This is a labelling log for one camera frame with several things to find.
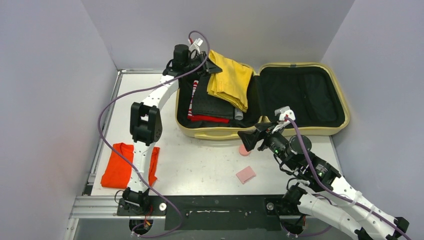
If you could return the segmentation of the yellow t-shirt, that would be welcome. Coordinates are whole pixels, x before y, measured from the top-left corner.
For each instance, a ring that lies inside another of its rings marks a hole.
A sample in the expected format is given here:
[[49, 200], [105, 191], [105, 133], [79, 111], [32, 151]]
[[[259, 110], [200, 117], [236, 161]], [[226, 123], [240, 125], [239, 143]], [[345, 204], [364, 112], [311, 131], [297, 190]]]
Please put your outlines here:
[[221, 72], [210, 76], [206, 89], [208, 95], [230, 103], [243, 113], [247, 112], [247, 91], [254, 70], [214, 50], [209, 51], [208, 58], [221, 68]]

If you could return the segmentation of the dark grey dotted cloth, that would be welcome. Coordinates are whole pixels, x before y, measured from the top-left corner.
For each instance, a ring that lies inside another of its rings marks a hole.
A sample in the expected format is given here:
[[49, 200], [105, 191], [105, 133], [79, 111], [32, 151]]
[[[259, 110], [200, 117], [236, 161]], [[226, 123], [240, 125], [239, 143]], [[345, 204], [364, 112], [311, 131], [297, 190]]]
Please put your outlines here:
[[194, 80], [189, 108], [191, 114], [196, 117], [233, 120], [235, 107], [226, 100], [208, 94], [209, 80], [209, 76]]

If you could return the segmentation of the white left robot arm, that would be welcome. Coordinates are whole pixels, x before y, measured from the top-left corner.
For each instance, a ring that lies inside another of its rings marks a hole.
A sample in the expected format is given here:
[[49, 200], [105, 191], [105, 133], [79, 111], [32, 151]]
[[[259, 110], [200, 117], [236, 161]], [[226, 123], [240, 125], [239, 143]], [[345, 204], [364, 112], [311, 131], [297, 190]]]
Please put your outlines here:
[[163, 133], [161, 109], [179, 88], [178, 77], [192, 73], [209, 74], [207, 51], [199, 43], [177, 44], [173, 58], [166, 65], [158, 87], [141, 102], [130, 107], [129, 132], [132, 136], [133, 159], [127, 188], [123, 191], [123, 207], [137, 215], [149, 213], [153, 207], [149, 198], [149, 168], [156, 142]]

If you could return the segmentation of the red printed t-shirt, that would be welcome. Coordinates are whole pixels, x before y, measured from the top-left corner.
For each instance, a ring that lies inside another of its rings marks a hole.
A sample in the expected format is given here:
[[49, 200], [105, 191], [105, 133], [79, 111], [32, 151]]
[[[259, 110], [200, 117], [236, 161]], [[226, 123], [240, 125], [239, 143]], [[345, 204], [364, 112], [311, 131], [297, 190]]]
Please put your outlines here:
[[193, 114], [192, 106], [193, 106], [193, 100], [194, 100], [194, 94], [196, 92], [197, 86], [199, 81], [194, 80], [193, 81], [193, 87], [192, 87], [192, 94], [191, 94], [191, 100], [188, 107], [188, 113], [187, 118], [191, 122], [200, 122], [200, 121], [206, 121], [206, 122], [213, 122], [213, 123], [224, 123], [228, 124], [230, 122], [229, 119], [222, 118], [222, 117], [215, 117], [215, 116], [208, 116], [208, 115], [201, 115], [201, 114]]

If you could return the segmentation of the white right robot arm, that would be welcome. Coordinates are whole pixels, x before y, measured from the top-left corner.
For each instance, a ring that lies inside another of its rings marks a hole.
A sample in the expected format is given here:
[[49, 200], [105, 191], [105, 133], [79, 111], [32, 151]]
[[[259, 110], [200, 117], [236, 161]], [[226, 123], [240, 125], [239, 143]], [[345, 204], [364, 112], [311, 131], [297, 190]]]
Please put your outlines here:
[[409, 239], [408, 220], [384, 212], [352, 187], [334, 166], [312, 152], [311, 140], [298, 127], [290, 138], [283, 136], [284, 128], [258, 123], [254, 130], [237, 133], [247, 151], [260, 142], [258, 151], [270, 150], [280, 171], [297, 181], [282, 197], [284, 211], [315, 217], [353, 240]]

